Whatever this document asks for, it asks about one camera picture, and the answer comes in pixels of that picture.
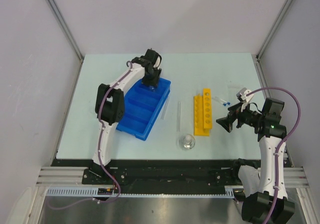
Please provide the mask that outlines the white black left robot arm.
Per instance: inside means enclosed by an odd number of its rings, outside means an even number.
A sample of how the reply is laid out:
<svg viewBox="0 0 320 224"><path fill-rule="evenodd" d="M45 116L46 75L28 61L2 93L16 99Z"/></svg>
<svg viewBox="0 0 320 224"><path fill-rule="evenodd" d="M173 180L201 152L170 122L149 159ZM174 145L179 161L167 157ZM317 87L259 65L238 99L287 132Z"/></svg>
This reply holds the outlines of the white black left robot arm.
<svg viewBox="0 0 320 224"><path fill-rule="evenodd" d="M158 87L161 75L159 54L144 55L127 61L127 71L111 84L98 88L96 107L97 118L101 124L97 150L93 162L106 166L110 162L109 150L112 146L113 135L125 111L125 94L138 81L147 87Z"/></svg>

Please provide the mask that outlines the clear glass test tube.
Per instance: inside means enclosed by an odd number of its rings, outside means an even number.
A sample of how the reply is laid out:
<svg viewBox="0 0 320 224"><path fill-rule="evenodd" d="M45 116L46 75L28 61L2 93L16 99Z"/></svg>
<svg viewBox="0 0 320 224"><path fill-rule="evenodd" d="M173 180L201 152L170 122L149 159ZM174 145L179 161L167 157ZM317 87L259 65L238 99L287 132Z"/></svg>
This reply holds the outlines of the clear glass test tube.
<svg viewBox="0 0 320 224"><path fill-rule="evenodd" d="M177 126L176 126L176 128L177 128L177 132L180 132L181 131L181 126L180 126L180 120L181 120L181 102L180 101L178 101L178 103L177 103Z"/></svg>
<svg viewBox="0 0 320 224"><path fill-rule="evenodd" d="M164 120L164 118L165 118L169 101L170 101L170 96L167 97L167 99L166 99L166 101L164 103L164 106L162 108L163 110L162 110L162 114L161 114L161 118L160 118L161 120Z"/></svg>

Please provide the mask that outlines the glass flask with white stopper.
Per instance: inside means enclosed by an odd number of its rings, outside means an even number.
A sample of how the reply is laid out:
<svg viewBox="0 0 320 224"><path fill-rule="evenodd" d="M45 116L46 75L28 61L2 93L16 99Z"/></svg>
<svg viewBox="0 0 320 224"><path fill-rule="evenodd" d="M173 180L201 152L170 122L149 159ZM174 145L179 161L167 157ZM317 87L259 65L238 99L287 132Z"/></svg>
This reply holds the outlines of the glass flask with white stopper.
<svg viewBox="0 0 320 224"><path fill-rule="evenodd" d="M191 134L184 134L179 138L178 144L183 150L191 150L194 148L196 141Z"/></svg>

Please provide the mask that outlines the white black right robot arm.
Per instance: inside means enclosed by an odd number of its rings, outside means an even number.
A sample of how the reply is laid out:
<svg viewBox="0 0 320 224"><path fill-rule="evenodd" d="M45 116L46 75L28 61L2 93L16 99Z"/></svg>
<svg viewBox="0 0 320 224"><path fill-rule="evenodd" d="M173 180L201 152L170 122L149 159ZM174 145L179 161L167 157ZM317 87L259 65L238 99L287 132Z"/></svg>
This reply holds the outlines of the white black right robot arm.
<svg viewBox="0 0 320 224"><path fill-rule="evenodd" d="M231 171L231 180L244 187L242 219L250 223L287 223L295 212L288 200L284 182L284 150L286 127L280 124L284 102L266 98L261 112L253 111L239 102L228 108L226 117L217 119L227 132L244 124L253 127L258 135L261 155L260 168L244 159Z"/></svg>

